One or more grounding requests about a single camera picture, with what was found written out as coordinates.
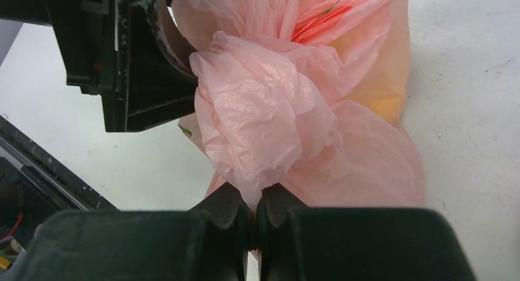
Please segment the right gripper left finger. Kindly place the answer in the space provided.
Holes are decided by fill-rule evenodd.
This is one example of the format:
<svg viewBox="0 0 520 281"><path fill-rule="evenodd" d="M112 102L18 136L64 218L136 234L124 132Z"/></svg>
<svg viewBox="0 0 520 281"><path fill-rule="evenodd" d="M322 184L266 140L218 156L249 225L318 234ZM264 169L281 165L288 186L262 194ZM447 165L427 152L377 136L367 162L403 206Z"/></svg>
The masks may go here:
<svg viewBox="0 0 520 281"><path fill-rule="evenodd" d="M50 217L13 280L244 280L252 212L224 184L187 211Z"/></svg>

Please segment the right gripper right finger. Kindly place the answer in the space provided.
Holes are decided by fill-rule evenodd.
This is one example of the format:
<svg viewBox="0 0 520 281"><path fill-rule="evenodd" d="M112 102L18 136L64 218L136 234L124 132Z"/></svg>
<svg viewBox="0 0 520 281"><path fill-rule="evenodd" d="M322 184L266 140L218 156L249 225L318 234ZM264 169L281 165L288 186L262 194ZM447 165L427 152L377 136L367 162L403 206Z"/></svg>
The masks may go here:
<svg viewBox="0 0 520 281"><path fill-rule="evenodd" d="M257 209L261 280L475 280L449 223L417 208L309 207L280 184Z"/></svg>

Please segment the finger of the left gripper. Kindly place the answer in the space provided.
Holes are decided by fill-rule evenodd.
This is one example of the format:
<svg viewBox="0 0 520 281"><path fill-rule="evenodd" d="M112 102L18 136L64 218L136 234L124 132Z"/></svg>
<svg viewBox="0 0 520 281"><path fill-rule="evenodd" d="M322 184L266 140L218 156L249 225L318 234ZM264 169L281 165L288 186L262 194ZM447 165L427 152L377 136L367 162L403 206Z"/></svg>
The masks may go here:
<svg viewBox="0 0 520 281"><path fill-rule="evenodd" d="M195 48L170 16L172 0L116 0L114 33L102 58L105 129L140 132L194 112Z"/></svg>

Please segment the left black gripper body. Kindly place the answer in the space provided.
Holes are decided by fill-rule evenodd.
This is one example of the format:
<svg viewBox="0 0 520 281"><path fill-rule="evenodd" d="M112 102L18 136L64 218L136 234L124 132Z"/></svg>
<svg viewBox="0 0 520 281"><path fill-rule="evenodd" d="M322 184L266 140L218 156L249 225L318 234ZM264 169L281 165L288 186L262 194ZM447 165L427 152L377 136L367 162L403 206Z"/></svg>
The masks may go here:
<svg viewBox="0 0 520 281"><path fill-rule="evenodd" d="M50 26L66 83L84 94L114 89L117 0L1 0L1 18Z"/></svg>

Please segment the pink plastic bag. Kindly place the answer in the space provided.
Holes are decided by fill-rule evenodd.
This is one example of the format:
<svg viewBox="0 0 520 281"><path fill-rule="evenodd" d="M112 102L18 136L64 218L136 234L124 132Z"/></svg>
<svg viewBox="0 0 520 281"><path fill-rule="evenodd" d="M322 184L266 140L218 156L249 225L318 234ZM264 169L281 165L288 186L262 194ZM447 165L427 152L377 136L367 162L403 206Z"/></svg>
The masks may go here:
<svg viewBox="0 0 520 281"><path fill-rule="evenodd" d="M195 112L179 121L255 209L276 183L309 206L421 206L401 118L408 0L172 0L194 47Z"/></svg>

